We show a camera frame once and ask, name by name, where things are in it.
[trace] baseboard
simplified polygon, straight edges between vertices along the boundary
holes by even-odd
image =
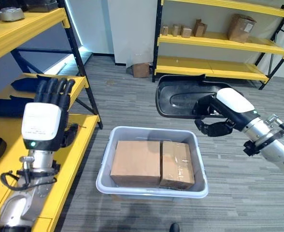
[[[126,64],[124,64],[124,63],[115,63],[115,65],[117,65],[117,66],[126,66]]]
[[[106,53],[93,53],[93,55],[99,57],[114,57],[114,54],[106,54]]]

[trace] robot finger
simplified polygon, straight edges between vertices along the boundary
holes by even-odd
[[[71,93],[72,87],[74,85],[75,81],[73,79],[70,79],[67,84],[66,87],[64,89],[64,94],[65,95],[69,95]]]
[[[39,83],[37,92],[34,98],[34,102],[41,102],[43,93],[45,92],[45,89],[46,89],[46,84],[47,84],[47,81],[41,81]]]
[[[66,83],[67,83],[66,78],[61,78],[61,80],[58,81],[58,85],[56,87],[56,92],[55,92],[55,94],[53,94],[53,96],[51,98],[51,104],[58,105],[60,93],[63,92],[64,86],[65,86]]]
[[[52,94],[55,92],[55,87],[57,84],[57,78],[51,78],[47,83],[45,93],[43,94],[42,101],[43,103],[49,103],[51,101]]]

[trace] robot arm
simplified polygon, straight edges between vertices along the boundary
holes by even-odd
[[[25,106],[22,136],[29,152],[20,158],[22,169],[16,172],[18,176],[12,171],[0,176],[2,183],[14,191],[1,209],[0,232],[30,232],[57,182],[54,176],[60,165],[53,160],[54,152],[69,146],[78,130],[78,125],[72,124],[65,131],[73,85],[74,80],[66,78],[42,81],[34,102]],[[16,186],[9,184],[8,176],[17,181]]]
[[[208,125],[196,119],[195,124],[210,137],[230,134],[233,129],[245,133],[250,140],[244,144],[244,152],[248,156],[261,152],[284,173],[284,123],[276,115],[263,121],[254,106],[232,88],[222,88],[216,94],[199,99],[193,113],[224,116],[227,118],[225,122]]]

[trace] black shoe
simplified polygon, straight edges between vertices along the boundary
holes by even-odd
[[[180,232],[180,226],[179,226],[179,224],[173,223],[173,224],[170,226],[169,232]]]

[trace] metal canister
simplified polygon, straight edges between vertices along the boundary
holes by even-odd
[[[6,7],[0,10],[0,19],[2,21],[17,21],[24,18],[24,13],[21,8]]]

